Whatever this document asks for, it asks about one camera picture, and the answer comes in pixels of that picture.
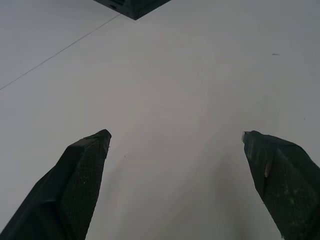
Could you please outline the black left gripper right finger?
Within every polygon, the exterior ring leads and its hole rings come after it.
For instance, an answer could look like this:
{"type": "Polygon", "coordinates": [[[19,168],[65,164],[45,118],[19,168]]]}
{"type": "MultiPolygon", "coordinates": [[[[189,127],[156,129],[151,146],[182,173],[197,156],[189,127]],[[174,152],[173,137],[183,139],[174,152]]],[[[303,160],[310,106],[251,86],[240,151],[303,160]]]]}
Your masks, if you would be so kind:
{"type": "Polygon", "coordinates": [[[255,189],[284,240],[320,240],[320,167],[276,136],[245,131],[242,142],[255,189]]]}

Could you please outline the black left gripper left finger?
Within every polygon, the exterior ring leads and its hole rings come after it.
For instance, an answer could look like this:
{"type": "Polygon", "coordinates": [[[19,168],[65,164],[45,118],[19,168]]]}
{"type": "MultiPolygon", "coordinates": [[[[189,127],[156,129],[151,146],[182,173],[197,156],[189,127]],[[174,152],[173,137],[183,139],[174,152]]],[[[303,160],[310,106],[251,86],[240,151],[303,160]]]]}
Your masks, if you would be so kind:
{"type": "Polygon", "coordinates": [[[85,240],[111,138],[103,129],[69,145],[33,186],[0,240],[85,240]]]}

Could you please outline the dark box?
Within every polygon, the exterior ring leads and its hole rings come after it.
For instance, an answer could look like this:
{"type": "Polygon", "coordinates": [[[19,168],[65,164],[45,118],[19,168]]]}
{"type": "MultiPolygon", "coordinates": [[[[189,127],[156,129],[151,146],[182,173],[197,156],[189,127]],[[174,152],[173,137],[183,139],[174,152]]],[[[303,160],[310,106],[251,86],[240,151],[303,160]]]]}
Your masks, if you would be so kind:
{"type": "Polygon", "coordinates": [[[132,20],[138,20],[170,0],[94,0],[132,20]]]}

